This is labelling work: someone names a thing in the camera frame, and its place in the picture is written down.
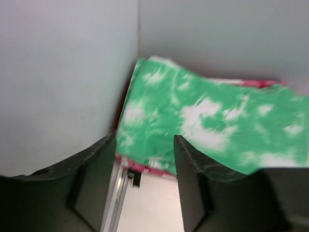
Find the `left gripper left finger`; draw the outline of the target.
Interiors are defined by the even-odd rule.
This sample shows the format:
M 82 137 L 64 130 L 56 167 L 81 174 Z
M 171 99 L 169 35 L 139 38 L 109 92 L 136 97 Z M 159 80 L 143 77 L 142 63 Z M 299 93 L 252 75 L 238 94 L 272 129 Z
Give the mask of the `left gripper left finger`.
M 0 178 L 3 232 L 98 232 L 115 159 L 114 134 L 31 175 Z

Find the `green tie-dye trousers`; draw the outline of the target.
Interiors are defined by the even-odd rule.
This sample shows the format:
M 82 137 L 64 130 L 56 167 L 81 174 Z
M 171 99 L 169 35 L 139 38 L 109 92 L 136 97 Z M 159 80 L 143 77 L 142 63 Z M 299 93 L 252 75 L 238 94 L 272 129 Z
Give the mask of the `green tie-dye trousers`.
M 173 140 L 243 174 L 309 164 L 309 98 L 281 84 L 243 87 L 203 78 L 171 60 L 141 58 L 116 133 L 123 157 L 176 173 Z

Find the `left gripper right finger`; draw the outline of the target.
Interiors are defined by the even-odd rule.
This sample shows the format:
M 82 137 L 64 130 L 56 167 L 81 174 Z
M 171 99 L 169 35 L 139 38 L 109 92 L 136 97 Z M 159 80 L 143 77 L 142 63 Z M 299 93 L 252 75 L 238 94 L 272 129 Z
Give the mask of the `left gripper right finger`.
M 174 137 L 183 227 L 187 232 L 306 232 L 307 168 L 234 171 Z

